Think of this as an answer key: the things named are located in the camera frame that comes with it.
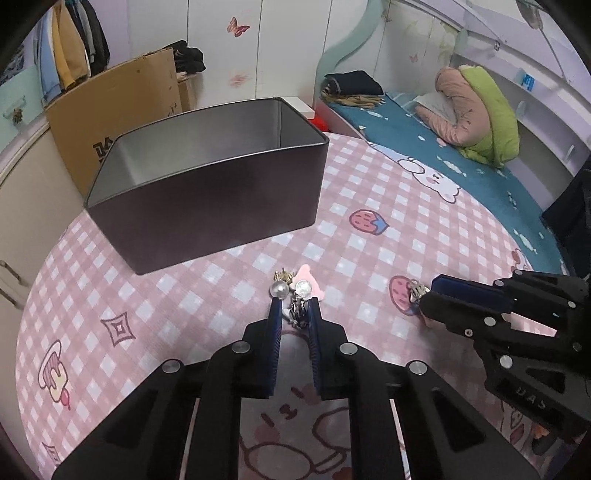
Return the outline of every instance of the butterfly sticker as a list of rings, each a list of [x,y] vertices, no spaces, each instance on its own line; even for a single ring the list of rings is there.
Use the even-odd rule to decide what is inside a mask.
[[[240,37],[249,28],[250,25],[241,25],[239,27],[238,20],[236,20],[236,17],[232,17],[232,20],[228,25],[228,33],[233,33],[235,37]]]

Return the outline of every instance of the rectangular metal container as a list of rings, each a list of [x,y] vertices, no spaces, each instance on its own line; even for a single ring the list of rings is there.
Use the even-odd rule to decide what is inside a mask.
[[[280,98],[183,113],[117,138],[85,208],[142,275],[312,225],[328,147]]]

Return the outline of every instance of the brown folded garment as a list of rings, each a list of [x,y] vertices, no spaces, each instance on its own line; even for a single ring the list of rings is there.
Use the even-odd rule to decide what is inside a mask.
[[[328,95],[322,92],[322,99],[328,103],[339,103],[345,106],[358,106],[361,108],[374,108],[376,105],[382,103],[383,99],[380,96],[369,95],[352,95],[352,96],[337,96]]]

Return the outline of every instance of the black cloth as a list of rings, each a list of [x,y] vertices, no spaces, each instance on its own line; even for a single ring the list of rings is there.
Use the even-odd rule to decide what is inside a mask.
[[[200,73],[205,70],[203,53],[198,48],[188,47],[185,40],[179,40],[165,48],[174,51],[174,68],[179,72]]]
[[[591,271],[591,156],[563,194],[542,214],[569,270],[581,278]]]
[[[82,26],[82,20],[80,19],[80,15],[78,15],[78,10],[76,10],[76,6],[72,0],[66,0],[66,8],[70,13],[72,21],[78,30],[78,35],[82,39],[82,43],[84,44],[84,49],[86,50],[86,55],[90,58],[90,46],[88,45],[88,39],[86,38],[86,32],[84,31],[84,26]]]
[[[324,91],[328,95],[383,95],[384,90],[378,82],[363,70],[349,73],[331,73],[326,76]]]
[[[80,0],[80,3],[88,17],[90,32],[92,33],[92,43],[95,46],[95,59],[90,64],[90,72],[91,74],[96,75],[97,73],[106,70],[109,60],[111,59],[111,52],[109,51],[109,44],[107,43],[99,18],[96,16],[94,7],[92,7],[89,0]]]

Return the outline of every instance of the round table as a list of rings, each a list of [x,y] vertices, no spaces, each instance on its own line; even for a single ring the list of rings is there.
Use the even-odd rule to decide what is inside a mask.
[[[523,445],[531,422],[485,391],[471,341],[426,328],[407,290],[409,278],[430,284],[442,273],[508,277],[529,268],[517,244],[420,161],[330,141],[317,220],[303,230],[137,276],[86,212],[72,222],[33,285],[17,343],[19,408],[44,478],[163,361],[202,361],[240,339],[267,316],[275,270],[303,264],[326,292],[323,317],[351,342],[384,361],[426,361]],[[275,396],[243,402],[241,480],[350,478],[347,402],[316,397],[307,348],[305,332],[285,323]]]

